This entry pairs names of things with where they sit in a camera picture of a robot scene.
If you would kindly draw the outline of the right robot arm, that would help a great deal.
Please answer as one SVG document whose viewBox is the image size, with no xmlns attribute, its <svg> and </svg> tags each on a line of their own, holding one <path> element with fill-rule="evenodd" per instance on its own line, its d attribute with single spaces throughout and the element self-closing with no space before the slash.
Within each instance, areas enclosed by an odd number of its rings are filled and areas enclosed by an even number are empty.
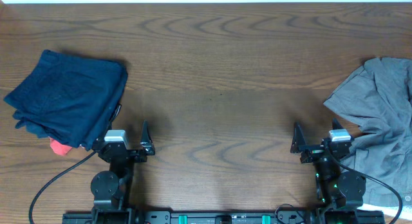
<svg viewBox="0 0 412 224">
<path fill-rule="evenodd" d="M 357 223 L 356 210 L 363 205 L 366 179 L 359 173 L 342 171 L 340 160 L 350 153 L 354 138 L 334 119 L 332 130 L 320 144 L 306 143 L 296 122 L 290 152 L 301 155 L 301 163 L 315 167 L 317 199 L 322 202 L 305 214 L 305 223 Z"/>
</svg>

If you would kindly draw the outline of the grey shorts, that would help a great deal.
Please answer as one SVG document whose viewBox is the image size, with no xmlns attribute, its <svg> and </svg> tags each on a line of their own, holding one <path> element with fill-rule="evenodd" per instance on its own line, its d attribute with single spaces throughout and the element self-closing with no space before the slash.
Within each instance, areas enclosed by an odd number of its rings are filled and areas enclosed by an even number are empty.
<svg viewBox="0 0 412 224">
<path fill-rule="evenodd" d="M 324 105 L 362 132 L 342 164 L 388 184 L 411 206 L 411 60 L 366 61 Z"/>
</svg>

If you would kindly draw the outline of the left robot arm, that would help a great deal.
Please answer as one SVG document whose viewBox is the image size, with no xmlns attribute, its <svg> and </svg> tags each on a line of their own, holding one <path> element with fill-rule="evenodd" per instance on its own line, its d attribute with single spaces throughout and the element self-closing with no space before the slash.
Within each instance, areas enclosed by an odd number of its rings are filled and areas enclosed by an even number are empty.
<svg viewBox="0 0 412 224">
<path fill-rule="evenodd" d="M 91 181 L 94 195 L 92 224 L 135 224 L 143 222 L 139 212 L 129 206 L 129 195 L 136 163 L 144 163 L 155 154 L 155 147 L 149 134 L 148 122 L 142 126 L 140 149 L 129 149 L 124 130 L 108 129 L 93 143 L 92 150 L 109 164 Z"/>
</svg>

